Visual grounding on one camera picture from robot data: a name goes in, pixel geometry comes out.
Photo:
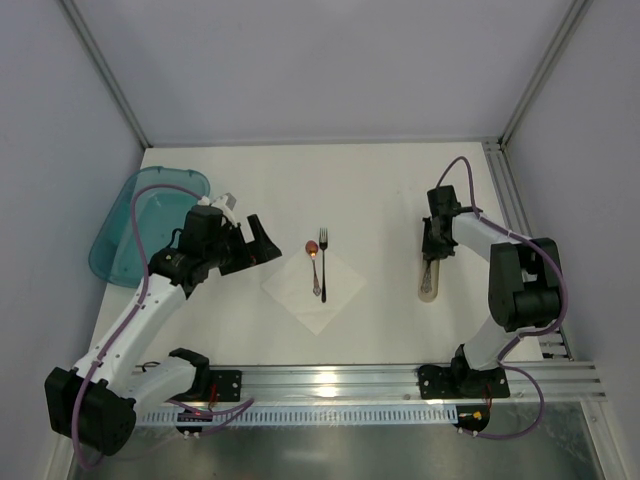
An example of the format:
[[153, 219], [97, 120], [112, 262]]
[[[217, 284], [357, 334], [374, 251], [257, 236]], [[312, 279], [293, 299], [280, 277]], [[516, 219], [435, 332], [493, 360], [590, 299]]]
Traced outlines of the iridescent pink spoon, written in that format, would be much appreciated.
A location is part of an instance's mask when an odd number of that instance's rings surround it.
[[307, 255], [309, 256], [309, 258], [311, 260], [311, 263], [312, 263], [312, 269], [313, 269], [313, 293], [314, 293], [315, 296], [320, 296], [321, 295], [321, 287], [320, 287], [320, 282], [319, 282], [319, 278], [318, 278], [318, 274], [317, 274], [317, 267], [316, 267], [316, 258], [317, 258], [317, 254], [318, 254], [318, 251], [319, 251], [319, 246], [314, 240], [309, 240], [305, 244], [305, 251], [306, 251]]

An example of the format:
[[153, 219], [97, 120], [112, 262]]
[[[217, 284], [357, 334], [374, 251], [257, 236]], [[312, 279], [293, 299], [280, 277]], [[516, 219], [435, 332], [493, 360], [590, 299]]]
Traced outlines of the black fork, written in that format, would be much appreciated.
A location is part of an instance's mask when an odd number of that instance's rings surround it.
[[322, 284], [321, 284], [321, 302], [327, 302], [327, 286], [326, 286], [326, 251], [328, 249], [328, 229], [321, 227], [319, 231], [319, 248], [322, 252]]

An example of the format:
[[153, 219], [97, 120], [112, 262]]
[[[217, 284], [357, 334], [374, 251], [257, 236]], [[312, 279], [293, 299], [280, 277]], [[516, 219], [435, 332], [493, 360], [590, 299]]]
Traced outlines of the silver table knife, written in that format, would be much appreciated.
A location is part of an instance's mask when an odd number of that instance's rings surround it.
[[420, 281], [420, 293], [423, 296], [430, 296], [434, 292], [434, 280], [433, 280], [433, 264], [434, 260], [424, 260], [423, 261], [423, 272], [422, 278]]

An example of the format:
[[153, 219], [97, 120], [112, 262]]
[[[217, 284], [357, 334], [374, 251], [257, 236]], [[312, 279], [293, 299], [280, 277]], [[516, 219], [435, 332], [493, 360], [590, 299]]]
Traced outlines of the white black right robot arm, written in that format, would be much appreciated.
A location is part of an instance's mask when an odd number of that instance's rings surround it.
[[428, 191], [427, 199], [430, 215], [423, 221], [420, 298], [435, 300], [441, 262], [454, 256], [457, 247], [467, 247], [489, 264], [489, 317], [456, 349], [449, 365], [418, 368], [420, 396], [507, 398], [502, 360], [516, 341], [549, 327], [562, 312], [557, 245], [549, 238], [530, 239], [490, 225], [481, 213], [461, 205], [452, 186]]

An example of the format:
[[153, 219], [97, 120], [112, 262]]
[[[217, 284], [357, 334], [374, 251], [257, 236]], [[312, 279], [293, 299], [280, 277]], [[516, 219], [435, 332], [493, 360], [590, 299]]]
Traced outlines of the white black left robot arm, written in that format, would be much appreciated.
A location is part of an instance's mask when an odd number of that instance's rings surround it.
[[113, 456], [128, 442], [135, 423], [172, 399], [200, 400], [211, 391], [206, 356], [177, 348], [158, 366], [133, 370], [169, 318], [205, 282], [210, 271], [229, 275], [281, 257], [257, 215], [247, 218], [253, 239], [223, 209], [195, 205], [178, 244], [156, 252], [138, 290], [96, 347], [69, 369], [54, 368], [45, 380], [53, 431]]

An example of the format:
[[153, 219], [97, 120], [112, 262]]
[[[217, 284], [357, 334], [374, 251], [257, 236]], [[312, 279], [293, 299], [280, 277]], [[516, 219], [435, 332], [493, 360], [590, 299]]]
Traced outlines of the beige oval cutlery tray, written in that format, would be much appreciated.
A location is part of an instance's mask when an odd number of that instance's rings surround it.
[[424, 260], [422, 262], [418, 296], [425, 303], [433, 302], [438, 295], [439, 267], [439, 260]]

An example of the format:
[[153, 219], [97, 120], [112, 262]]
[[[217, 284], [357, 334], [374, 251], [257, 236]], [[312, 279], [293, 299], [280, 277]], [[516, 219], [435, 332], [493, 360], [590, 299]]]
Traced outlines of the teal transparent plastic bin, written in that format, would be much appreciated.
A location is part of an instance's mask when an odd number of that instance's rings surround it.
[[174, 229], [184, 224], [196, 198], [173, 189], [184, 187], [197, 196], [210, 193], [206, 176], [194, 170], [153, 166], [129, 177], [112, 205], [89, 253], [89, 267], [100, 279], [125, 288], [137, 288], [143, 265], [132, 231], [136, 215], [145, 256], [165, 247]]

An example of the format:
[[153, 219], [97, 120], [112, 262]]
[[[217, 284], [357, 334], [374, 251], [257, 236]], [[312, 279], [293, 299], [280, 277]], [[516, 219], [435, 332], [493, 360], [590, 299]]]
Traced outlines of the left black controller board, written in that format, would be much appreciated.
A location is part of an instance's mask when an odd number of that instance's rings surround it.
[[188, 410], [179, 412], [176, 420], [176, 429], [185, 437], [199, 437], [205, 429], [213, 425], [212, 419], [209, 416], [203, 416]]

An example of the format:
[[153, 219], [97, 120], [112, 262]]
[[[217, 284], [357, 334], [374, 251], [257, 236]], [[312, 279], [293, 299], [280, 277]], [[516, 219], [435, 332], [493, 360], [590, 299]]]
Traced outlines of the black controller board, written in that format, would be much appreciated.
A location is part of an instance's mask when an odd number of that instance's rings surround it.
[[176, 420], [176, 429], [185, 437], [199, 437], [205, 429], [213, 425], [212, 419], [209, 416], [203, 416], [188, 410], [179, 412]]
[[489, 424], [491, 408], [487, 405], [463, 404], [456, 407], [457, 420], [454, 427], [459, 433], [477, 435]]

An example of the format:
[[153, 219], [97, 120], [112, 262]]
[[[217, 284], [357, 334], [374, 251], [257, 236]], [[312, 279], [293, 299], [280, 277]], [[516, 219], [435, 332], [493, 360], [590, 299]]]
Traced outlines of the right black controller board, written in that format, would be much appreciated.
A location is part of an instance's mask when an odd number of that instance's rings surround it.
[[463, 404], [456, 407], [457, 420], [454, 427], [459, 433], [477, 435], [489, 424], [491, 408], [487, 405]]

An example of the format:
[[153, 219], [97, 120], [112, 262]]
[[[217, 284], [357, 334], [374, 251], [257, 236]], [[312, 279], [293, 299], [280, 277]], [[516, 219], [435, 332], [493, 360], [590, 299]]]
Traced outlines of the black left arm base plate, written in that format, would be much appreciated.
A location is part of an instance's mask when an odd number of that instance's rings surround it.
[[200, 400], [207, 404], [239, 402], [242, 389], [242, 371], [209, 369]]

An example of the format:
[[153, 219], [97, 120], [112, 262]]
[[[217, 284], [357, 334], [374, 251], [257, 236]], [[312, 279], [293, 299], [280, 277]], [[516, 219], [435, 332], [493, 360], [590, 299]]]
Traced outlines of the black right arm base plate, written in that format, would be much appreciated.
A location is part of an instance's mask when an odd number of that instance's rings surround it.
[[505, 370], [456, 370], [451, 366], [422, 365], [417, 369], [418, 387], [423, 400], [480, 399], [510, 397]]

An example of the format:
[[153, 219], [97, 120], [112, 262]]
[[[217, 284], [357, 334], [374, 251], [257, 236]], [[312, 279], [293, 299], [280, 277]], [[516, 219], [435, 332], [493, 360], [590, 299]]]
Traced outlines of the aluminium right side rail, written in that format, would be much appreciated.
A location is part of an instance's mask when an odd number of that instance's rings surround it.
[[563, 278], [557, 277], [561, 269], [556, 245], [549, 238], [541, 238], [542, 243], [537, 244], [531, 236], [532, 228], [524, 212], [522, 199], [503, 147], [496, 139], [484, 141], [482, 146], [502, 211], [504, 229], [511, 233], [510, 240], [525, 240], [524, 244], [518, 244], [519, 256], [525, 267], [522, 271], [523, 286], [535, 286], [540, 289], [551, 286], [551, 291], [558, 297], [560, 319], [553, 319], [544, 327], [528, 328], [529, 338], [538, 339], [545, 359], [558, 357], [571, 361], [572, 355], [562, 330], [562, 322], [566, 317], [567, 295]]

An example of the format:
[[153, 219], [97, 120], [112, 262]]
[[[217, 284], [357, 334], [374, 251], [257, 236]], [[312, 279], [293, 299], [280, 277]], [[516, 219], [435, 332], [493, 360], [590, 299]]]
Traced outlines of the aluminium rail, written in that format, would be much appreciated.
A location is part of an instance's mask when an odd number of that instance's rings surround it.
[[524, 244], [518, 244], [519, 256], [525, 267], [522, 271], [523, 286], [535, 286], [540, 289], [551, 286], [551, 291], [558, 297], [560, 319], [553, 319], [544, 327], [528, 328], [529, 338], [538, 339], [545, 359], [558, 357], [571, 361], [572, 355], [562, 330], [562, 322], [566, 317], [567, 295], [563, 278], [557, 277], [561, 269], [556, 245], [549, 238], [541, 238], [542, 243], [537, 244], [531, 236], [532, 228], [524, 212], [522, 199], [503, 147], [496, 139], [484, 141], [482, 146], [502, 211], [504, 229], [511, 233], [510, 240], [525, 240]]
[[[519, 362], [525, 373], [507, 371], [508, 398], [492, 396], [492, 405], [537, 404], [532, 376], [544, 400], [554, 402], [605, 402], [607, 395], [592, 362]], [[365, 405], [420, 404], [416, 364], [380, 365], [279, 365], [231, 366], [242, 372], [241, 398], [258, 405]]]

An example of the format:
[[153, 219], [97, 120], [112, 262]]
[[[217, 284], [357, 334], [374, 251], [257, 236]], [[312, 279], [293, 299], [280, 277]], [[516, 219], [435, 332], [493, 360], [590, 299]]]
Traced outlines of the aluminium front rail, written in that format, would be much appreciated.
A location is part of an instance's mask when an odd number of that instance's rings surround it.
[[[519, 362], [525, 373], [507, 371], [508, 398], [492, 396], [492, 405], [537, 404], [532, 376], [544, 400], [554, 402], [605, 402], [607, 395], [592, 362]], [[380, 365], [279, 365], [231, 366], [242, 372], [241, 398], [258, 405], [365, 405], [420, 404], [416, 364]]]

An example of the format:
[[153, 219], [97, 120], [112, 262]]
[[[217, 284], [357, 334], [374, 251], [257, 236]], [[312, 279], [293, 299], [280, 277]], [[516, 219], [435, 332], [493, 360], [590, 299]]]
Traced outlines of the aluminium left corner post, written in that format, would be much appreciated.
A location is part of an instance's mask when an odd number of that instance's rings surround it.
[[126, 98], [124, 91], [94, 38], [77, 2], [72, 0], [59, 0], [57, 4], [137, 143], [143, 150], [151, 148], [152, 144], [148, 136], [144, 132], [130, 102]]

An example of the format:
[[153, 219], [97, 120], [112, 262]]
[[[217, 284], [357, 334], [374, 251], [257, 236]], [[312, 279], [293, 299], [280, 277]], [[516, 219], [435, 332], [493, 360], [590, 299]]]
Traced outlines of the aluminium corner post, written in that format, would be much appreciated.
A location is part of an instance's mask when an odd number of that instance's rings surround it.
[[524, 121], [530, 107], [542, 92], [554, 68], [568, 47], [572, 37], [589, 11], [592, 0], [573, 0], [554, 31], [540, 61], [520, 96], [503, 133], [499, 137], [499, 145], [506, 149]]
[[151, 148], [152, 144], [148, 136], [144, 132], [130, 102], [126, 98], [124, 91], [94, 38], [77, 2], [72, 0], [59, 0], [57, 4], [137, 143], [143, 150]]

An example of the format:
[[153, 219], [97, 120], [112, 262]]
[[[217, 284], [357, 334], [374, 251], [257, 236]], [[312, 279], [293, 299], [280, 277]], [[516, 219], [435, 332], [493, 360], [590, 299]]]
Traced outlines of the aluminium right corner post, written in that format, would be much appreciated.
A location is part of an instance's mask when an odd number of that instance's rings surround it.
[[542, 92], [554, 68], [568, 47], [572, 37], [589, 11], [592, 0], [573, 0], [554, 31], [540, 61], [520, 96], [503, 133], [499, 137], [499, 145], [506, 149], [524, 121], [530, 107]]

